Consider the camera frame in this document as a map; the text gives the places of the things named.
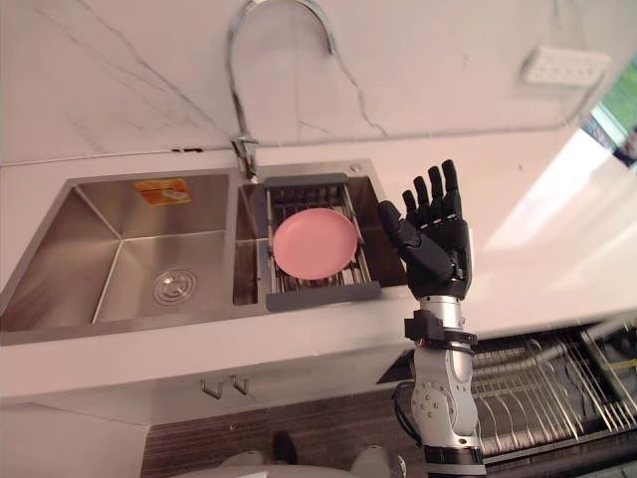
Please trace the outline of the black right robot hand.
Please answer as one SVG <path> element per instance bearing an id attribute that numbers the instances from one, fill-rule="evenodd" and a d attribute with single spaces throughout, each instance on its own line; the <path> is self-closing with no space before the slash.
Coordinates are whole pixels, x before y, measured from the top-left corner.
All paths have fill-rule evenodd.
<path id="1" fill-rule="evenodd" d="M 469 226 L 463 217 L 455 164 L 428 169 L 402 193 L 405 212 L 389 200 L 377 206 L 383 230 L 403 260 L 407 285 L 416 299 L 448 296 L 462 301 L 472 282 Z"/>

